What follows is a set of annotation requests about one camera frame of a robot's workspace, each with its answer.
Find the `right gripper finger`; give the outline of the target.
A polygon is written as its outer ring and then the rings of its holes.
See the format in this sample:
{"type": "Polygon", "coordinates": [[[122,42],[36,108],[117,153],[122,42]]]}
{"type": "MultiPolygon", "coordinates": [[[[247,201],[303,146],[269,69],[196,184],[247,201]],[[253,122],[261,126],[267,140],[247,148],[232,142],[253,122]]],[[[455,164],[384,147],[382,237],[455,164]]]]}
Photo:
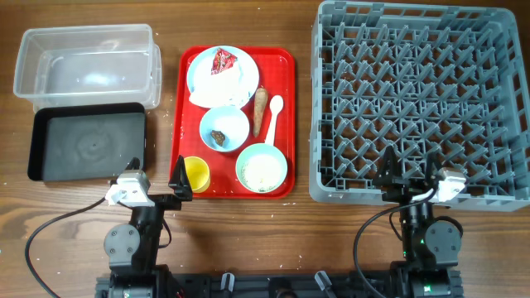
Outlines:
{"type": "Polygon", "coordinates": [[[393,147],[386,147],[383,162],[378,166],[373,184],[376,186],[390,186],[400,183],[400,165],[393,147]]]}
{"type": "Polygon", "coordinates": [[[441,163],[435,152],[429,153],[426,157],[425,182],[437,182],[439,180],[439,170],[441,163]]]}

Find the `yellow plastic cup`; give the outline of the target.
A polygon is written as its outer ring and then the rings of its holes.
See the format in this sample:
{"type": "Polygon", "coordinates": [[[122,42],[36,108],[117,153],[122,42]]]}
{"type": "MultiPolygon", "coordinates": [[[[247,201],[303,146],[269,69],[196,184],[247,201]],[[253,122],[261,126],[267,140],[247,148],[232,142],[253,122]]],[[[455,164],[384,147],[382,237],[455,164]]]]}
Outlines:
{"type": "Polygon", "coordinates": [[[210,168],[198,156],[188,156],[184,159],[185,171],[194,193],[203,193],[210,186],[210,168]]]}

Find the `red snack wrapper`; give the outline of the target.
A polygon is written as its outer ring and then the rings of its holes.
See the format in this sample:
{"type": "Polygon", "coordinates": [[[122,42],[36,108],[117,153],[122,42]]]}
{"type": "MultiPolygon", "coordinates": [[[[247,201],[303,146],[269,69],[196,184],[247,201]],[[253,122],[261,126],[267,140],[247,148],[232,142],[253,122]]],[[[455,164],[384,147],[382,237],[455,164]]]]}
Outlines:
{"type": "Polygon", "coordinates": [[[217,75],[228,70],[234,66],[238,61],[238,57],[223,48],[218,48],[215,52],[211,74],[217,75]]]}

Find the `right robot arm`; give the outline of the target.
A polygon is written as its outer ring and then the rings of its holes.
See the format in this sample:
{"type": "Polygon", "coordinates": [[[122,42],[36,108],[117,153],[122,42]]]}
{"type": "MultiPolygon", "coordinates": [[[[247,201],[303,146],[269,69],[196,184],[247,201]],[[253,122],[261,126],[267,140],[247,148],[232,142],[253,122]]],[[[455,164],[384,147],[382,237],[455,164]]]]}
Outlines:
{"type": "Polygon", "coordinates": [[[454,199],[464,188],[464,175],[444,167],[435,154],[426,159],[422,178],[407,178],[393,148],[387,147],[373,183],[383,200],[398,204],[402,262],[392,262],[383,289],[386,297],[464,295],[458,265],[464,229],[455,219],[433,214],[433,206],[454,199]]]}

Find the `white napkin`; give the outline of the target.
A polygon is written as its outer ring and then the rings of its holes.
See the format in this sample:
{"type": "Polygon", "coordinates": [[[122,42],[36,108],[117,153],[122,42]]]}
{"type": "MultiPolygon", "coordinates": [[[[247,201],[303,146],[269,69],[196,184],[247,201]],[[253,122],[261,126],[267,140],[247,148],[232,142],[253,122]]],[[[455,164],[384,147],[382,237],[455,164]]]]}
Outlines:
{"type": "Polygon", "coordinates": [[[241,107],[248,99],[248,92],[241,81],[242,70],[239,62],[218,74],[211,74],[207,69],[197,70],[194,79],[190,101],[202,108],[241,107]]]}

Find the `light blue bowl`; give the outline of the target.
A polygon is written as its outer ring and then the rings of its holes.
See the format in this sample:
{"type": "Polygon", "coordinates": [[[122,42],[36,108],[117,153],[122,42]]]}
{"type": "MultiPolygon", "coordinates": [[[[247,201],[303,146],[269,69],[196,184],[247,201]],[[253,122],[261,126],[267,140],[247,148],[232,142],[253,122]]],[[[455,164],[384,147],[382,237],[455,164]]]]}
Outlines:
{"type": "Polygon", "coordinates": [[[200,120],[199,133],[202,142],[210,149],[219,152],[232,152],[239,149],[247,140],[250,125],[247,115],[233,106],[211,108],[200,120]],[[226,136],[222,147],[215,144],[210,135],[212,130],[221,131],[226,136]]]}

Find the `brown carrot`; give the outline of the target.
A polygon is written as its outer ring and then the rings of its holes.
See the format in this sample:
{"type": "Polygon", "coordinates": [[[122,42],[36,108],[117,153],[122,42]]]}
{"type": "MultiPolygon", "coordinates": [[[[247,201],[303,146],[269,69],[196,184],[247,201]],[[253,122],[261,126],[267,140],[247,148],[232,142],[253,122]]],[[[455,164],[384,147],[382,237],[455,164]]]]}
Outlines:
{"type": "Polygon", "coordinates": [[[264,87],[260,87],[256,90],[254,96],[254,107],[253,107],[253,136],[258,137],[262,122],[265,108],[267,107],[268,91],[264,87]]]}

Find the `light green bowl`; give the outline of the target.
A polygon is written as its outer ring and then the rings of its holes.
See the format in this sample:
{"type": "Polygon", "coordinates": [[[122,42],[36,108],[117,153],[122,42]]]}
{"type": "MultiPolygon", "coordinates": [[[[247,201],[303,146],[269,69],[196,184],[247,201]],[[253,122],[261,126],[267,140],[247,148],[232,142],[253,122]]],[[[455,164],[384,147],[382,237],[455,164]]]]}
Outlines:
{"type": "Polygon", "coordinates": [[[235,171],[236,171],[237,179],[239,180],[239,182],[241,183],[241,185],[245,189],[250,190],[250,191],[252,191],[254,193],[258,193],[258,194],[270,193],[270,192],[276,190],[277,188],[279,188],[280,185],[283,183],[283,181],[287,178],[287,159],[283,155],[283,153],[279,149],[277,149],[275,146],[271,146],[271,145],[268,145],[268,144],[265,144],[265,143],[256,143],[256,144],[253,144],[253,145],[245,148],[239,154],[238,159],[236,161],[235,171]],[[279,161],[279,163],[282,166],[282,177],[280,178],[280,180],[279,180],[278,184],[276,185],[276,187],[273,190],[268,191],[268,192],[255,192],[255,191],[252,191],[244,184],[244,182],[242,180],[242,178],[243,178],[243,176],[242,176],[243,164],[251,156],[256,156],[256,155],[261,155],[261,154],[266,154],[266,155],[273,156],[274,158],[276,158],[279,161]]]}

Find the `white plastic spoon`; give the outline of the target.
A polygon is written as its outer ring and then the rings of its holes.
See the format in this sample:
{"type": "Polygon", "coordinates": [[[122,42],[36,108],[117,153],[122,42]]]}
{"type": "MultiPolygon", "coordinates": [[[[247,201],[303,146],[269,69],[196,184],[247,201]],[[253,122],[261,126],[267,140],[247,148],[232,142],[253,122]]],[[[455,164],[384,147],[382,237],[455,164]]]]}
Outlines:
{"type": "Polygon", "coordinates": [[[283,97],[281,95],[274,95],[269,104],[269,108],[270,108],[272,116],[271,116],[271,120],[270,120],[269,127],[267,130],[267,135],[265,138],[265,143],[268,145],[271,145],[271,146],[274,145],[276,126],[277,126],[277,117],[279,113],[282,111],[283,106],[284,106],[283,97]]]}

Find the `brown food scrap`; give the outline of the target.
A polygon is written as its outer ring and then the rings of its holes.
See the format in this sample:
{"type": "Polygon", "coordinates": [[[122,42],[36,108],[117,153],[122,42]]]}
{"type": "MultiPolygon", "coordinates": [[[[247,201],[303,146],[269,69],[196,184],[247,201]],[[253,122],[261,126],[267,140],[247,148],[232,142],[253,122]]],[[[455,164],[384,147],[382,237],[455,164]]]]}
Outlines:
{"type": "Polygon", "coordinates": [[[212,130],[210,135],[214,139],[214,142],[217,146],[222,147],[224,145],[226,136],[221,131],[212,130]]]}

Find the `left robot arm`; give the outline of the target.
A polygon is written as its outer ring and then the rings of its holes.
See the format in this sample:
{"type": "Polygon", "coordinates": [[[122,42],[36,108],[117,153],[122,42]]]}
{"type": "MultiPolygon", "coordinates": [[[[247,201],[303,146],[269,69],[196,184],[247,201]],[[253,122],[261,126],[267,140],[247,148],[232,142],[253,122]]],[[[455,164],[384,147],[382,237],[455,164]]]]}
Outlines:
{"type": "Polygon", "coordinates": [[[183,297],[184,288],[169,271],[157,264],[164,228],[164,213],[180,210],[192,200],[192,189],[186,174],[183,157],[177,159],[168,186],[173,192],[150,195],[151,184],[139,159],[134,157],[116,180],[111,182],[105,199],[132,210],[128,223],[110,229],[104,239],[108,255],[109,279],[98,279],[97,297],[183,297]]]}

